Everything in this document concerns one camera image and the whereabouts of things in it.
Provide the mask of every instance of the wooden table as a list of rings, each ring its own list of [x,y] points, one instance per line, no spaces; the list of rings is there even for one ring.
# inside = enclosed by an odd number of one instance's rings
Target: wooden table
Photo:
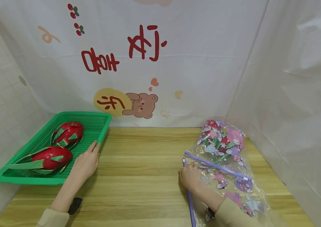
[[[200,129],[111,128],[99,168],[82,187],[67,226],[191,226],[185,189],[178,183],[184,151]],[[254,144],[245,142],[255,179],[270,206],[290,227],[314,226]],[[22,186],[0,217],[0,227],[35,226],[60,187]]]

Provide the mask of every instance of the dragon fruit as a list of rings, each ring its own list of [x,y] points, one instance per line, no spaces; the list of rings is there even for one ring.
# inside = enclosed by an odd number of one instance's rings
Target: dragon fruit
[[[84,137],[84,127],[78,122],[63,123],[51,137],[52,146],[72,148]]]
[[[30,170],[36,174],[50,174],[61,167],[60,172],[62,172],[72,156],[72,153],[67,148],[48,146],[6,167],[8,169]]]

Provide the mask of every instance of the green plastic basket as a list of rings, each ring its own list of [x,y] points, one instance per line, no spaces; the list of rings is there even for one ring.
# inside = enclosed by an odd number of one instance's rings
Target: green plastic basket
[[[48,175],[32,174],[28,170],[9,170],[5,166],[0,170],[0,182],[12,184],[32,185],[58,185],[63,184],[70,174],[75,159],[87,150],[89,145],[97,140],[102,143],[105,139],[111,115],[107,113],[92,112],[61,112],[55,115],[37,134],[12,157],[8,164],[14,164],[17,160],[29,155],[41,148],[50,145],[51,135],[65,122],[80,122],[84,126],[84,138],[71,149],[73,158],[63,172],[55,171]]]

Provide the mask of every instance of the transparent plastic bag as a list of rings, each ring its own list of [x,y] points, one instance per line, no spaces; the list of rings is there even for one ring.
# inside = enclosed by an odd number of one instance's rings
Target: transparent plastic bag
[[[208,166],[251,180],[251,167],[244,148],[245,134],[240,129],[217,120],[207,120],[196,144],[185,154]]]
[[[227,172],[197,162],[192,158],[183,158],[184,166],[196,163],[202,170],[202,181],[221,196],[226,196],[236,203],[244,212],[256,218],[260,226],[280,227],[286,226],[285,222],[273,212],[266,200],[264,191],[255,185],[254,180],[244,180]],[[188,192],[192,227],[219,226],[215,221],[215,213],[202,201],[193,198]]]

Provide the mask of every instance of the red text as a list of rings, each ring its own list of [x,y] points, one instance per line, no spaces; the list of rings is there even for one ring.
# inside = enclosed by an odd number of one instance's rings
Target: red text
[[[158,28],[158,26],[156,26],[156,25],[147,26],[147,29],[149,31],[156,30],[157,28]],[[167,45],[167,41],[163,41],[160,44],[160,35],[159,35],[158,31],[154,31],[154,38],[155,38],[155,45],[154,45],[154,48],[155,48],[154,54],[155,54],[155,56],[154,57],[149,57],[149,59],[152,60],[152,61],[157,61],[158,58],[159,58],[159,54],[160,54],[160,45],[161,45],[161,47],[165,47]],[[136,45],[136,42],[138,40],[140,40],[140,47],[138,45]],[[145,53],[147,52],[145,50],[145,48],[144,48],[144,43],[146,45],[148,45],[149,47],[152,46],[152,44],[146,38],[144,38],[143,25],[139,26],[139,36],[134,36],[134,38],[131,38],[129,36],[128,37],[128,41],[130,43],[130,46],[129,46],[129,58],[133,58],[133,50],[135,49],[135,50],[137,50],[137,51],[142,53],[142,59],[144,59],[145,58]]]
[[[90,48],[90,51],[88,50],[83,50],[81,51],[81,55],[82,55],[82,61],[84,62],[84,65],[87,69],[87,71],[89,72],[96,72],[98,74],[101,74],[101,70],[109,70],[111,71],[112,69],[116,72],[116,65],[119,64],[119,61],[115,60],[115,57],[113,55],[113,53],[109,55],[106,55],[104,57],[104,55],[99,55],[98,57],[96,57],[94,48]],[[90,59],[91,59],[91,63],[92,63],[92,69],[90,69],[89,65],[87,64],[87,60],[85,55],[89,55]]]
[[[101,96],[101,98],[104,99],[104,100],[108,100],[108,101],[105,101],[105,102],[101,102],[101,101],[99,101],[99,100],[96,101],[96,102],[99,103],[100,105],[107,105],[107,106],[105,107],[105,110],[110,109],[110,105],[109,105],[109,104],[111,104],[111,106],[113,107],[113,109],[116,110],[115,104],[117,104],[117,102],[115,102],[114,100],[117,100],[117,101],[120,103],[121,107],[122,107],[123,109],[125,109],[124,103],[120,100],[120,98],[116,98],[116,97],[114,97],[114,96],[110,96],[110,98],[108,98],[108,97],[106,97],[106,96]]]

